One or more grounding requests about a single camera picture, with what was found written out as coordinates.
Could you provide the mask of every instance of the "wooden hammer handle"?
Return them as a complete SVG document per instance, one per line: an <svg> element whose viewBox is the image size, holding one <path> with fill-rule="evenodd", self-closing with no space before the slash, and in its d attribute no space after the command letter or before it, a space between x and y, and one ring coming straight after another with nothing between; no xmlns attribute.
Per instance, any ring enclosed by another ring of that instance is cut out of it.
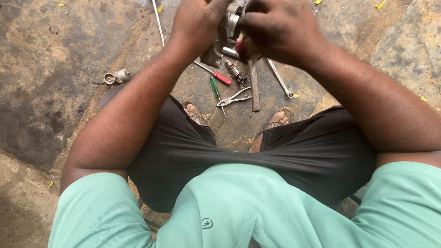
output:
<svg viewBox="0 0 441 248"><path fill-rule="evenodd" d="M248 60L248 71L250 73L250 83L251 83L251 101L253 104L253 112L257 113L262 108L260 107L260 97L259 97L259 78L257 77L257 67L256 60Z"/></svg>

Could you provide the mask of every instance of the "green screwdriver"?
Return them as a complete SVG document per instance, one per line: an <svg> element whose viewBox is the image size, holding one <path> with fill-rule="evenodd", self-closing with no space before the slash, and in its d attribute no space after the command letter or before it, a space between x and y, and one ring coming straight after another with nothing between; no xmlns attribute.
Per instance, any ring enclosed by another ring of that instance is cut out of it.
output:
<svg viewBox="0 0 441 248"><path fill-rule="evenodd" d="M219 93L219 90L217 89L216 80L214 79L213 76L210 77L210 84L214 90L216 97L219 99L220 107L222 108L222 111L224 112L225 118L227 118L227 115L225 114L224 106L222 105L222 102L221 102L221 94Z"/></svg>

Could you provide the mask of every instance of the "wrench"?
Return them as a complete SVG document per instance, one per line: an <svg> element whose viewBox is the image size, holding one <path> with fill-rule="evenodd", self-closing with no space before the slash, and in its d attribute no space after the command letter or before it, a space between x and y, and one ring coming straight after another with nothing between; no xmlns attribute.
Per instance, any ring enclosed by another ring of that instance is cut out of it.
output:
<svg viewBox="0 0 441 248"><path fill-rule="evenodd" d="M271 59L266 58L268 60L269 65L271 66L271 69L273 70L274 74L276 75L277 80L279 81L280 85L283 88L283 91L285 91L285 94L288 96L288 98L292 98L294 95L292 92L288 90L285 83L283 82L282 78L280 77L279 72L277 71L276 67L274 66L274 63Z"/></svg>

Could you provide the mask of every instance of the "man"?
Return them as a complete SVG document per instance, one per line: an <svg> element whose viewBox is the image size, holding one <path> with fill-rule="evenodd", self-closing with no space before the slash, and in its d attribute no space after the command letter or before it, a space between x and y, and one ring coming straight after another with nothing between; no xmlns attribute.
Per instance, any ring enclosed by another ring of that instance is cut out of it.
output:
<svg viewBox="0 0 441 248"><path fill-rule="evenodd" d="M238 25L263 56L305 70L344 109L298 123L281 109L254 153L237 153L216 146L193 104L168 96L228 4L183 0L166 47L79 133L49 247L247 247L251 238L261 247L439 247L441 117L327 41L303 1L251 1ZM172 210L154 243L127 175L149 207ZM325 206L369 180L352 220Z"/></svg>

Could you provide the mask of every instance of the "shirt sleeve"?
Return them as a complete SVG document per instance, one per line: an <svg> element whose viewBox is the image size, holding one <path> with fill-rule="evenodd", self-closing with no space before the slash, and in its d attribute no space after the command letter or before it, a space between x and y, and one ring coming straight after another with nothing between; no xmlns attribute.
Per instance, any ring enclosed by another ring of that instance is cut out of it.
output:
<svg viewBox="0 0 441 248"><path fill-rule="evenodd" d="M95 173L61 195L49 248L150 248L151 233L128 183L114 173Z"/></svg>
<svg viewBox="0 0 441 248"><path fill-rule="evenodd" d="M441 169L416 162L383 165L352 221L391 247L439 247Z"/></svg>

